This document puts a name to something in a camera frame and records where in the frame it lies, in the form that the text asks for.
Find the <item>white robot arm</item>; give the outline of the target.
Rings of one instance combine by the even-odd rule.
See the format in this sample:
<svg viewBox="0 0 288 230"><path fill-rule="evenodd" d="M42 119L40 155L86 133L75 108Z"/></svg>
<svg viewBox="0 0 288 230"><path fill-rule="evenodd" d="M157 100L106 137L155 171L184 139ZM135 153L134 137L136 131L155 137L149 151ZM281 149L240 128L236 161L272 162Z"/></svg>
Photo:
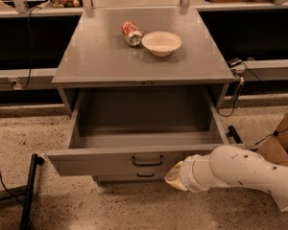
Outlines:
<svg viewBox="0 0 288 230"><path fill-rule="evenodd" d="M288 167L236 146L223 145L207 155L188 156L166 174L165 181L193 193L210 188L253 189L270 195L280 212L288 211Z"/></svg>

